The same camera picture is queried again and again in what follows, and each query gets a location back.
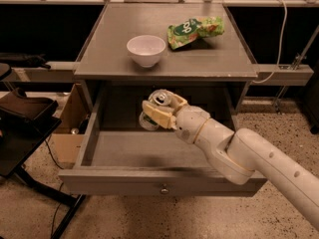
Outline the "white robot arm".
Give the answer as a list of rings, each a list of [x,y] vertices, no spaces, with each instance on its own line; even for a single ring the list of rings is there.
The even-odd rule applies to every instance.
[[[260,172],[319,229],[319,178],[258,133],[247,128],[233,131],[167,90],[153,92],[142,108],[145,121],[172,129],[179,139],[197,146],[230,182],[242,185]]]

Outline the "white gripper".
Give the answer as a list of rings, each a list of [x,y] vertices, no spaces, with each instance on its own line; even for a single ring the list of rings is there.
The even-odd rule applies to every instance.
[[[168,92],[167,107],[158,106],[149,101],[142,102],[143,112],[156,124],[166,129],[175,129],[176,114],[176,136],[188,144],[193,144],[200,129],[210,114],[200,107],[188,106],[183,97]]]

